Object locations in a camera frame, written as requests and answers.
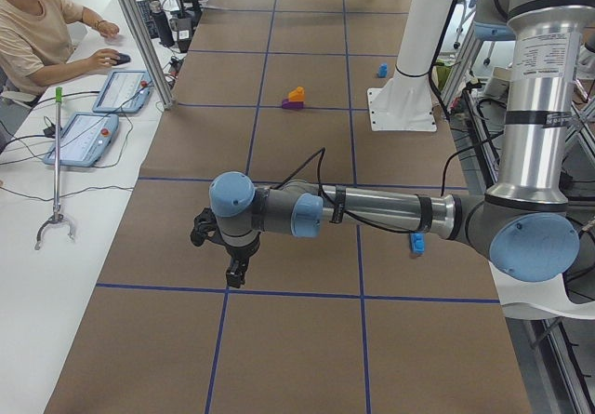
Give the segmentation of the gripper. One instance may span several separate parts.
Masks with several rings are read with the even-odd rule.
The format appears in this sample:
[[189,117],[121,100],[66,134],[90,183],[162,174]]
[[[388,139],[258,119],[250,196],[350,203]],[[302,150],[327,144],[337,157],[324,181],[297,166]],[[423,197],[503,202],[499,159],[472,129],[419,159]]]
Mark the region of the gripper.
[[218,227],[214,212],[205,207],[193,220],[190,240],[196,247],[201,247],[205,241],[225,247],[231,257],[231,263],[226,270],[227,286],[241,288],[245,284],[247,264],[260,247],[260,234],[251,232],[246,240],[236,241],[225,237]]

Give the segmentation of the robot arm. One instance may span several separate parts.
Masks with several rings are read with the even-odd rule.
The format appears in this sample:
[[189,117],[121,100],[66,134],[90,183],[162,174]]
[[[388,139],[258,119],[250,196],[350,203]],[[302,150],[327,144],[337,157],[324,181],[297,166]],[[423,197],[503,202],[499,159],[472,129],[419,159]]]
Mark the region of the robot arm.
[[210,205],[195,218],[192,243],[226,248],[230,287],[244,283],[262,233],[314,237],[324,221],[344,220],[398,234],[437,234],[525,282],[565,272],[579,237],[565,217],[559,179],[579,46],[593,19],[594,0],[478,0],[477,38],[515,44],[497,180],[483,196],[396,194],[295,176],[257,187],[243,173],[226,172],[210,185]]

